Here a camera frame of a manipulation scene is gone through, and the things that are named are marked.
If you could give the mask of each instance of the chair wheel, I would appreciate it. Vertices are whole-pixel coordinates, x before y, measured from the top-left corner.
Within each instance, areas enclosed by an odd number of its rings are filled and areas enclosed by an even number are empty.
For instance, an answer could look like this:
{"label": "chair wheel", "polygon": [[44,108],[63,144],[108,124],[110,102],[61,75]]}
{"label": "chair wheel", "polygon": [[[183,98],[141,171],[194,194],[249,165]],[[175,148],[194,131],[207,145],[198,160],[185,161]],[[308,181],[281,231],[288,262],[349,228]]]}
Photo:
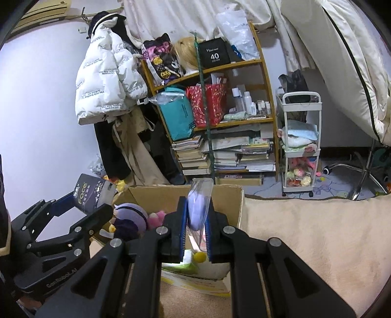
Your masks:
{"label": "chair wheel", "polygon": [[328,168],[328,166],[325,166],[322,170],[323,174],[328,175],[330,174],[331,170]]}

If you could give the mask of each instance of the hello kitty bag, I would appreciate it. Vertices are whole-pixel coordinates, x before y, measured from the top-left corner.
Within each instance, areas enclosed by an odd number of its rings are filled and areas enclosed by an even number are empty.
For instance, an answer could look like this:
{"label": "hello kitty bag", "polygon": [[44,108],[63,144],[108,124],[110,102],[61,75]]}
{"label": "hello kitty bag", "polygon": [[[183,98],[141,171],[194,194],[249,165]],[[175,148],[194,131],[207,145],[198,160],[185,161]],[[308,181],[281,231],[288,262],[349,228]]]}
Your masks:
{"label": "hello kitty bag", "polygon": [[144,41],[141,49],[144,59],[157,84],[166,85],[169,81],[183,76],[183,71],[175,55],[171,53],[170,37],[167,33],[155,40]]}

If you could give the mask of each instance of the pink plush toy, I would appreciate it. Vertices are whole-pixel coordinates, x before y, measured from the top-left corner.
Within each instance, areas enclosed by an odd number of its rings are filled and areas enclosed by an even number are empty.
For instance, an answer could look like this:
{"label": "pink plush toy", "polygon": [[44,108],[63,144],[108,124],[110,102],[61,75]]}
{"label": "pink plush toy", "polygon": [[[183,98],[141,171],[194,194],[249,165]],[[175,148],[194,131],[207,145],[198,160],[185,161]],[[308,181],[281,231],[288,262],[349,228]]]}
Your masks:
{"label": "pink plush toy", "polygon": [[148,229],[156,229],[159,226],[163,225],[163,220],[166,213],[164,211],[159,211],[158,213],[151,213],[148,216]]}

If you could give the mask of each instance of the black bag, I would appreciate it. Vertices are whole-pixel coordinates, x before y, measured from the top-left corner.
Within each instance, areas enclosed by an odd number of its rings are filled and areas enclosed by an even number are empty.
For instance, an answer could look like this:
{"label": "black bag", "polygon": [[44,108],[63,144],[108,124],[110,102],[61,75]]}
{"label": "black bag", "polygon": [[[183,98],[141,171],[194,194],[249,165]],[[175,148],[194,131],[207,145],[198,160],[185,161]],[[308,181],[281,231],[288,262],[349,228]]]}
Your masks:
{"label": "black bag", "polygon": [[[285,93],[290,92],[308,92],[308,86],[305,81],[305,78],[300,70],[296,70],[292,73],[291,76],[282,74],[278,77],[280,80],[281,86],[284,89]],[[311,100],[311,96],[303,95],[303,96],[291,96],[286,99],[287,103],[309,103]]]}

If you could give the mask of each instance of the cardboard box under shelf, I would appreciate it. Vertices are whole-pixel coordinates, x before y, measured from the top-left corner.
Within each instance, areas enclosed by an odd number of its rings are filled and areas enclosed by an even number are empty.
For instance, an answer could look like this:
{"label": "cardboard box under shelf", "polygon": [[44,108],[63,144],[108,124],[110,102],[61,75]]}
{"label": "cardboard box under shelf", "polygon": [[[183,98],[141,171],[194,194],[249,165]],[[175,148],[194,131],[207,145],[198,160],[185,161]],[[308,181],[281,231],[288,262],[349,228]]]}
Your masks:
{"label": "cardboard box under shelf", "polygon": [[[125,202],[136,203],[148,213],[160,210],[170,213],[176,211],[180,196],[187,196],[190,185],[185,186],[137,186],[128,188],[114,197],[113,204]],[[215,185],[212,192],[213,206],[216,211],[227,215],[230,225],[246,231],[247,214],[244,208],[244,192],[236,185]],[[192,245],[186,234],[185,248],[191,249]],[[211,264],[208,260],[202,263],[202,267],[210,267],[205,277],[199,275],[186,276],[169,271],[161,271],[161,280],[168,284],[185,289],[191,289],[200,293],[229,296],[231,290],[229,266]]]}
{"label": "cardboard box under shelf", "polygon": [[233,184],[238,186],[261,186],[264,175],[261,173],[225,174],[216,178],[216,184]]}

